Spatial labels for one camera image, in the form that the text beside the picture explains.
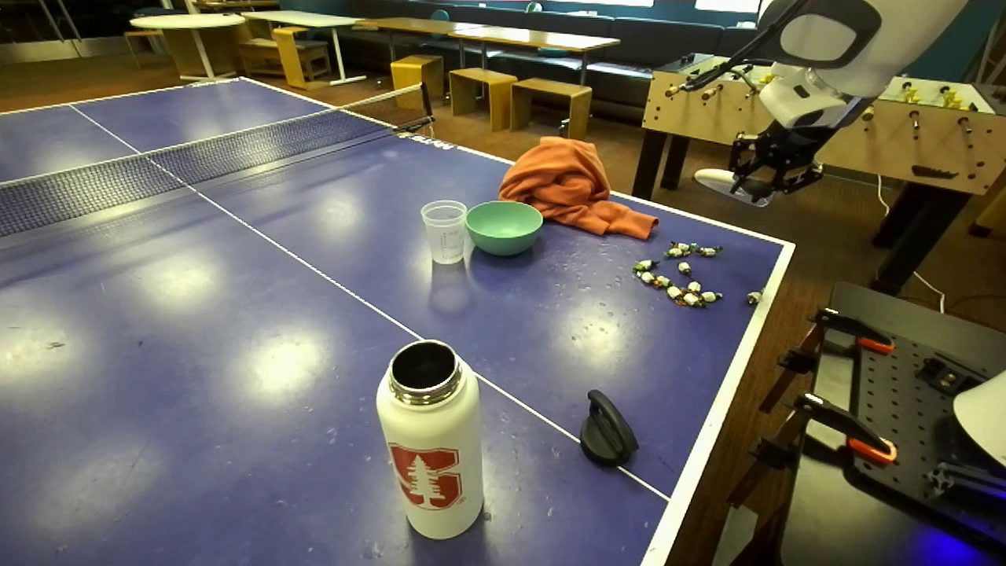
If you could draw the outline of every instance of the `floor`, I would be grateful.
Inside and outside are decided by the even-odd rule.
[[[145,91],[179,85],[167,57],[132,53],[132,57],[104,57],[104,60],[75,60],[75,63],[22,63],[0,66],[0,110],[60,104],[79,97],[104,97],[119,91]],[[358,85],[311,85],[302,94],[349,104],[368,94],[387,91],[387,79],[368,79]],[[541,135],[556,132],[556,116],[544,110],[525,132],[487,132],[487,116],[450,116],[446,104],[434,107],[437,138],[468,145],[497,157],[519,157]],[[594,119],[588,142],[597,145],[600,160],[613,189],[632,189],[635,160],[641,132],[632,123]],[[883,252],[871,248],[871,236],[883,217],[880,192],[887,201],[899,195],[899,186],[880,186],[858,176],[827,176],[824,182],[777,198],[770,208],[758,211],[739,201],[726,201],[695,186],[692,170],[726,164],[723,148],[692,148],[685,160],[685,179],[676,192],[657,189],[657,201],[704,217],[717,217],[736,226],[748,226],[777,239],[795,242],[795,261],[783,283],[780,302],[767,321],[764,340],[755,349],[755,362],[745,374],[736,409],[729,412],[726,431],[720,434],[717,453],[707,465],[707,478],[692,503],[692,513],[682,528],[682,541],[673,550],[670,563],[707,563],[720,525],[726,516],[726,491],[745,472],[748,450],[758,437],[777,431],[786,402],[780,412],[764,415],[758,402],[777,377],[777,358],[799,346],[808,318],[827,305],[827,292],[836,280],[865,283],[877,274]],[[940,245],[921,264],[921,274],[937,286],[943,311],[1006,330],[1006,226],[987,239],[968,236],[971,220],[987,204],[975,198]],[[912,280],[902,289],[902,299],[940,308],[940,296],[927,289],[924,280]],[[767,509],[786,500],[789,475],[770,478],[751,509]]]

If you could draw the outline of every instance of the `wall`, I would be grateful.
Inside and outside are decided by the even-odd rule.
[[[538,16],[525,16],[516,9],[516,0],[484,0],[487,13],[478,9],[478,0],[280,0],[289,9],[318,9],[318,13],[355,13],[355,16],[428,16],[437,6],[456,9],[465,19],[500,22],[500,13],[512,19],[525,19],[534,28]],[[1003,0],[968,0],[965,13],[946,28],[946,35],[909,66],[909,75],[924,79],[953,79],[965,82],[975,72],[987,31],[1003,13]],[[695,13],[695,0],[654,0],[651,9],[604,9],[604,16],[626,16],[629,22],[644,19],[670,19],[670,22],[695,22],[695,25],[736,25],[745,16],[732,13]],[[613,25],[613,19],[585,19],[585,28],[597,28],[597,22]]]

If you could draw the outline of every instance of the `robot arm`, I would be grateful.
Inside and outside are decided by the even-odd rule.
[[[767,204],[773,192],[821,179],[814,154],[915,63],[965,3],[773,0],[739,53],[685,85],[704,88],[748,57],[773,60],[773,82],[758,91],[773,123],[761,135],[739,135],[729,170],[701,170],[698,182]]]

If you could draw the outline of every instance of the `ping pong table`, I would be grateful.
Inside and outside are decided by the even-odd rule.
[[[616,195],[651,242],[547,223],[434,267],[418,208],[509,164],[248,79],[3,113],[0,145],[3,563],[663,563],[792,258]],[[723,245],[695,258],[723,302],[638,283],[670,242]],[[409,531],[377,428],[412,340],[481,374],[456,541]],[[626,469],[575,440],[588,390],[635,428]]]

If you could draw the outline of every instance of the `white water bottle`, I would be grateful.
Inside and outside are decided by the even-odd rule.
[[[377,387],[377,418],[409,525],[434,541],[481,516],[478,377],[446,343],[412,343]]]

